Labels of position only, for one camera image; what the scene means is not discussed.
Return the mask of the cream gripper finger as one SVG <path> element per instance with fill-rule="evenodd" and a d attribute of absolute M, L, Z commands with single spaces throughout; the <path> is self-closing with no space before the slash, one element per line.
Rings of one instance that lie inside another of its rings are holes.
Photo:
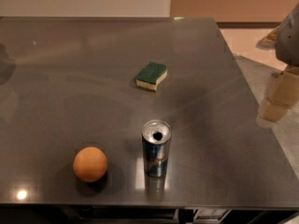
<path fill-rule="evenodd" d="M 257 120 L 278 122 L 298 101 L 299 67 L 288 65 L 284 71 L 273 72 L 268 79 Z"/>

